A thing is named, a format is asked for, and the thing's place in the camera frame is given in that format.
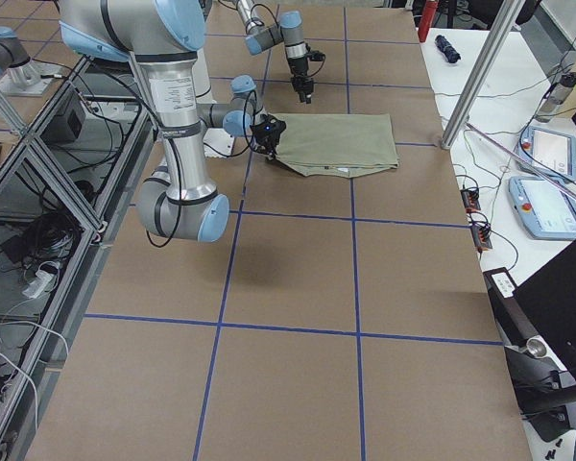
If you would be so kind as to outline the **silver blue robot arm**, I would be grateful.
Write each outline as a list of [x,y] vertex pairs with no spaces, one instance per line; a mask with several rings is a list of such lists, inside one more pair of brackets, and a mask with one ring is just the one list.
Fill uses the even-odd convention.
[[60,29],[74,51],[135,65],[137,84],[156,121],[165,157],[144,181],[136,203],[148,233],[214,242],[224,233],[228,198],[207,173],[204,132],[218,123],[233,136],[251,134],[272,153],[285,130],[264,110],[252,79],[233,82],[232,100],[197,104],[194,64],[204,47],[205,21],[197,1],[62,1]]
[[300,101],[310,104],[314,92],[314,78],[309,74],[309,62],[324,62],[325,54],[313,50],[305,41],[299,11],[283,13],[272,25],[267,26],[258,17],[253,1],[232,1],[245,27],[245,44],[252,56],[270,50],[276,45],[284,46],[285,58],[291,72],[291,84]]

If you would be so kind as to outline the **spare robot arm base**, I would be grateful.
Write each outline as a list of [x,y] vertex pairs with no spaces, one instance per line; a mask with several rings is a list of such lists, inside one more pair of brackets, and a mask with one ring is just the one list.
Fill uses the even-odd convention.
[[49,83],[15,31],[0,26],[0,90],[9,96],[41,96]]

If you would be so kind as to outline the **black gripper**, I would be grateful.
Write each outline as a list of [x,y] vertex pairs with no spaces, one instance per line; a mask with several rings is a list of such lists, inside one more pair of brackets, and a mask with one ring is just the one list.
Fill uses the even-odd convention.
[[292,74],[291,84],[293,89],[298,93],[300,102],[310,104],[312,102],[311,94],[314,90],[314,81],[313,78],[308,75],[308,57],[289,58],[287,62]]
[[274,157],[280,140],[281,123],[263,122],[252,125],[251,132],[254,138],[253,150],[258,154]]

